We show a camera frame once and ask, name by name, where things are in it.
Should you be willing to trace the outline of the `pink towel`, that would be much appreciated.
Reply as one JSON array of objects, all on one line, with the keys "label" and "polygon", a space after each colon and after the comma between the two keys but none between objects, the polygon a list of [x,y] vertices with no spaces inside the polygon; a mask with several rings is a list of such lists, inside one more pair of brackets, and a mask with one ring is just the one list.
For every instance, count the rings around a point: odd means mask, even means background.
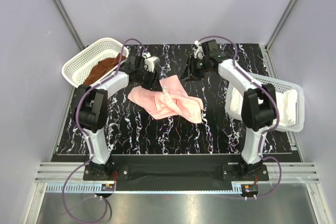
[{"label": "pink towel", "polygon": [[161,79],[160,85],[161,92],[135,87],[128,99],[156,120],[179,115],[194,124],[202,122],[203,101],[189,96],[177,75]]}]

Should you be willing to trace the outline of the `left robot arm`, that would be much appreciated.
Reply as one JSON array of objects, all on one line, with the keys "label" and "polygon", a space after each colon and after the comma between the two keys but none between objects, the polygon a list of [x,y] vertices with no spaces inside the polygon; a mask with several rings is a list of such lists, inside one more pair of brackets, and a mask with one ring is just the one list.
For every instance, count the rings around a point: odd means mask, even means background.
[{"label": "left robot arm", "polygon": [[130,55],[106,79],[91,86],[81,84],[73,100],[73,119],[84,135],[89,148],[89,159],[85,162],[103,180],[113,175],[109,164],[110,151],[104,136],[108,117],[108,99],[131,84],[146,90],[162,90],[159,84],[159,58],[145,54],[144,57]]}]

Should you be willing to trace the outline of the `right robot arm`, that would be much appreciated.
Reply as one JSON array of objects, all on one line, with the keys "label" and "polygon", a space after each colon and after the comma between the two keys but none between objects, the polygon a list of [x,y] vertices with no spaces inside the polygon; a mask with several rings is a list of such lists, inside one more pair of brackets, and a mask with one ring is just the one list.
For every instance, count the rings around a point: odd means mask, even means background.
[{"label": "right robot arm", "polygon": [[226,79],[243,97],[241,120],[246,127],[244,148],[241,152],[244,164],[238,167],[239,176],[250,180],[257,174],[255,164],[263,160],[262,145],[267,132],[279,124],[279,111],[275,87],[253,78],[237,62],[238,49],[233,45],[234,55],[225,55],[219,48],[215,36],[195,41],[194,55],[187,60],[181,80],[198,81],[206,72],[215,72]]}]

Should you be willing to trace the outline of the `white towel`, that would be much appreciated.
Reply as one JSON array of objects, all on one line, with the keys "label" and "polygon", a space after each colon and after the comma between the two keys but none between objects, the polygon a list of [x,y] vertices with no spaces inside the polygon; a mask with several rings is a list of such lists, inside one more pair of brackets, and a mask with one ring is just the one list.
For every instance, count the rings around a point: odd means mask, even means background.
[{"label": "white towel", "polygon": [[[243,96],[233,88],[228,98],[229,100],[226,100],[226,112],[232,119],[241,121]],[[295,125],[297,98],[298,92],[295,89],[287,90],[284,93],[276,91],[276,101],[280,117],[278,128]]]}]

